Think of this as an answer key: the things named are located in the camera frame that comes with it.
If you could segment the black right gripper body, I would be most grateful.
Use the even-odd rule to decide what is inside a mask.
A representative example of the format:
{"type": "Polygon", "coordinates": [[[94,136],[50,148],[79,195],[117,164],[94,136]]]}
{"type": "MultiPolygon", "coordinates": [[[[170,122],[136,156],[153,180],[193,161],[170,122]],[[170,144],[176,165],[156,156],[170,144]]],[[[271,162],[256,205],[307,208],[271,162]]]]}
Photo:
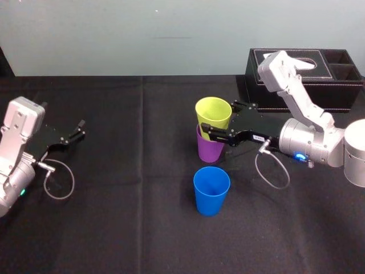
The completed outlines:
{"type": "Polygon", "coordinates": [[[237,147],[246,141],[262,144],[269,139],[270,147],[279,150],[282,119],[262,115],[249,107],[233,110],[233,114],[227,129],[228,145],[237,147]]]}

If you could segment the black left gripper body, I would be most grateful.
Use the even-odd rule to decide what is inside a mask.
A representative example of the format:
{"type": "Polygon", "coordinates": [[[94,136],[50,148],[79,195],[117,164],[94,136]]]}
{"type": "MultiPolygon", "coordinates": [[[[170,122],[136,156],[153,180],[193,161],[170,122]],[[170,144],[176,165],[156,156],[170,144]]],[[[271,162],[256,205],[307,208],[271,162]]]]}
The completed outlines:
{"type": "Polygon", "coordinates": [[[46,154],[64,151],[67,148],[65,134],[61,134],[55,127],[45,124],[27,143],[25,152],[32,155],[34,159],[41,160],[46,154]]]}

